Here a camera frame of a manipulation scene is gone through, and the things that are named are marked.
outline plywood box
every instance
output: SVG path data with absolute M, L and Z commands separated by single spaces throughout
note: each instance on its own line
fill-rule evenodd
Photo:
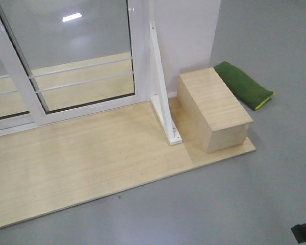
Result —
M 253 120 L 212 67 L 181 74 L 177 97 L 207 153 L 244 142 Z

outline glass door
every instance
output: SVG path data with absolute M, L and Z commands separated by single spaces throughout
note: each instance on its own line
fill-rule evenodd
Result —
M 140 11 L 138 0 L 0 0 L 0 35 L 21 65 L 17 89 L 0 93 L 26 103 L 13 113 L 41 125 L 146 100 Z

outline white metal post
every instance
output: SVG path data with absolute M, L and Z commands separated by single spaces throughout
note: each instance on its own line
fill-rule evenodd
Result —
M 153 3 L 150 1 L 150 20 L 154 20 Z M 171 145 L 182 142 L 182 138 L 176 128 L 172 118 L 165 85 L 162 60 L 159 49 L 156 25 L 154 21 L 150 22 L 150 76 L 151 83 L 158 83 L 157 93 L 151 97 L 152 104 L 159 116 L 161 125 Z

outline green cushion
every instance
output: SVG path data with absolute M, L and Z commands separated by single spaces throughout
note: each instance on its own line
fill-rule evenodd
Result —
M 223 61 L 214 69 L 231 92 L 252 110 L 260 109 L 275 95 L 275 92 L 263 88 L 241 69 L 228 62 Z

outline wooden board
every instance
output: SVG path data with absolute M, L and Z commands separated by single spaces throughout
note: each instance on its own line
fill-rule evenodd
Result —
M 206 154 L 177 100 L 170 146 L 150 103 L 0 137 L 0 228 L 255 150 Z
M 205 151 L 244 142 L 253 120 L 212 67 L 181 74 L 178 98 Z

